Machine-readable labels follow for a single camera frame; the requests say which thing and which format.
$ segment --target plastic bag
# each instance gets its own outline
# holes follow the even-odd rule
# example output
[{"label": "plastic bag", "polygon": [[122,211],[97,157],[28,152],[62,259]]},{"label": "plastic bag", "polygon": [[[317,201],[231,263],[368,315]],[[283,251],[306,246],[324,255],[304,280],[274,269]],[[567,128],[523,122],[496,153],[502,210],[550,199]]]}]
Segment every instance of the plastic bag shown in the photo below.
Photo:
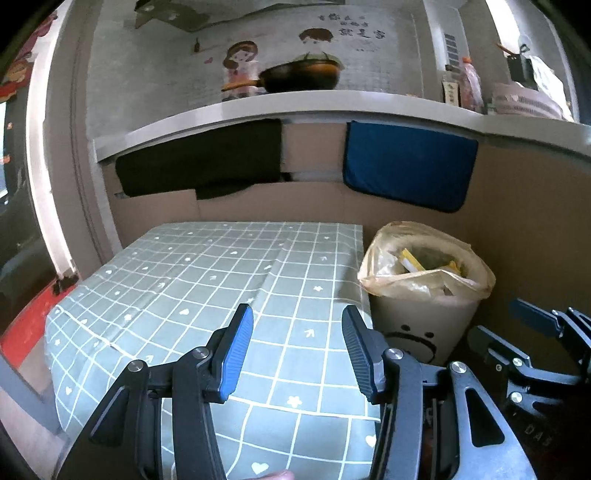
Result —
[{"label": "plastic bag", "polygon": [[[401,264],[398,258],[405,248],[424,271],[409,273]],[[461,275],[442,268],[452,260]],[[391,222],[382,227],[363,258],[357,278],[373,295],[408,300],[451,295],[482,300],[491,294],[496,281],[470,245],[415,222]]]},{"label": "plastic bag", "polygon": [[462,58],[462,72],[460,74],[460,106],[473,112],[482,113],[484,101],[480,77],[469,57]]}]

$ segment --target cardboard wall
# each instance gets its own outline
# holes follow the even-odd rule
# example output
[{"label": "cardboard wall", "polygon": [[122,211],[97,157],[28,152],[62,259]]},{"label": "cardboard wall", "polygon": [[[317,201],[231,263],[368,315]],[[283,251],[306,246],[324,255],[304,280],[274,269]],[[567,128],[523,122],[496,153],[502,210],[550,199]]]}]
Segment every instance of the cardboard wall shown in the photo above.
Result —
[{"label": "cardboard wall", "polygon": [[[309,142],[301,137],[306,132]],[[286,165],[292,171],[309,171],[314,161],[319,170],[336,172],[341,137],[339,126],[296,126],[284,142]],[[322,155],[314,150],[319,141],[324,142]],[[497,277],[475,322],[529,352],[536,366],[568,369],[570,361],[554,340],[508,316],[513,298],[545,309],[573,306],[591,312],[591,166],[562,153],[532,145],[481,143],[466,202],[456,213],[357,193],[342,183],[314,181],[259,184],[211,200],[196,200],[192,191],[118,199],[114,166],[103,169],[123,246],[152,227],[185,220],[357,223],[363,225],[367,246],[384,224],[413,220],[472,244]]]}]

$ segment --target hand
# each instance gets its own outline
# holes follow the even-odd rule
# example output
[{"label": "hand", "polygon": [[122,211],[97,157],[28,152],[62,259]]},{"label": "hand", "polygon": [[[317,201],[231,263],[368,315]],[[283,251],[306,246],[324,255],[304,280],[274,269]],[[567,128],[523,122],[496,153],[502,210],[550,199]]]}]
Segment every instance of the hand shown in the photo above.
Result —
[{"label": "hand", "polygon": [[258,479],[251,478],[249,480],[261,480],[262,478],[265,478],[266,480],[296,480],[296,476],[289,470],[281,470],[280,472],[273,472],[265,476],[260,476]]}]

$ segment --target blue gripper pad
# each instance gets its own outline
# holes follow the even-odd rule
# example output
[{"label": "blue gripper pad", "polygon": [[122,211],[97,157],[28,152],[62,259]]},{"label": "blue gripper pad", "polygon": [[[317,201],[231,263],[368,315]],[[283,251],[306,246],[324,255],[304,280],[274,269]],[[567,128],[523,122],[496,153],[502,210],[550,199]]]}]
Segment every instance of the blue gripper pad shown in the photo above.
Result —
[{"label": "blue gripper pad", "polygon": [[220,384],[219,390],[222,401],[226,401],[230,394],[234,393],[238,385],[238,378],[242,371],[244,357],[246,357],[246,351],[251,342],[252,329],[254,327],[252,308],[246,306],[242,317],[236,317],[235,315],[230,322],[228,330],[232,330],[235,327],[234,322],[239,322],[239,325],[236,327],[234,339],[222,363],[222,383]]},{"label": "blue gripper pad", "polygon": [[367,328],[353,305],[343,310],[341,323],[359,390],[372,404],[379,403],[386,388],[382,353],[388,344],[381,333]]}]

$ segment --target cartoon girl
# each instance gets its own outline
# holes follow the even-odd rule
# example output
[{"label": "cartoon girl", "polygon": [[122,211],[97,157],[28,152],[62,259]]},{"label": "cartoon girl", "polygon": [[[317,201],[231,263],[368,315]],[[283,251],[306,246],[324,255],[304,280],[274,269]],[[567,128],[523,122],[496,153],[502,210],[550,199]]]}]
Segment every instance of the cartoon girl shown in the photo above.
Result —
[{"label": "cartoon girl", "polygon": [[[255,60],[258,54],[256,43],[243,40],[232,45],[226,53],[223,65],[226,68],[226,83],[244,82],[258,78],[258,62]],[[239,87],[228,92],[223,99],[231,100],[256,95],[257,87]]]},{"label": "cartoon girl", "polygon": [[300,33],[300,40],[308,48],[306,55],[300,55],[295,58],[294,61],[312,59],[312,60],[334,60],[339,64],[339,67],[344,69],[345,67],[341,61],[334,55],[330,55],[324,52],[326,45],[333,39],[333,34],[326,28],[308,28]]}]

